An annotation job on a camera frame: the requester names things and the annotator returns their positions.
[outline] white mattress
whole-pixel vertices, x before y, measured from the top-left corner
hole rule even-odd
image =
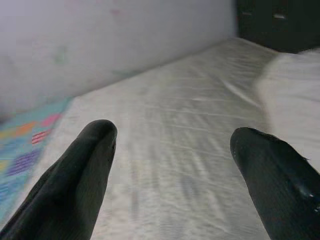
[[[230,39],[76,97],[21,199],[87,123],[108,119],[117,149],[92,239],[268,240],[229,140],[266,129],[251,88],[275,55]]]

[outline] bed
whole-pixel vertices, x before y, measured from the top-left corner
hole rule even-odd
[[[230,154],[239,127],[268,130],[253,84],[277,52],[232,38],[76,97],[18,207],[84,126],[108,119],[117,149],[94,240],[268,240]]]

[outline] wall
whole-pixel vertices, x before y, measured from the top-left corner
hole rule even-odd
[[[0,118],[234,34],[233,0],[1,0]]]

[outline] white pillow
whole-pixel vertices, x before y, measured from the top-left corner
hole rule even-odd
[[[279,54],[256,90],[271,134],[289,143],[320,173],[320,49]]]

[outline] colorful blanket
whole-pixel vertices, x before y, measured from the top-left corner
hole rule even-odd
[[[24,187],[69,100],[19,114],[0,126],[0,223]]]

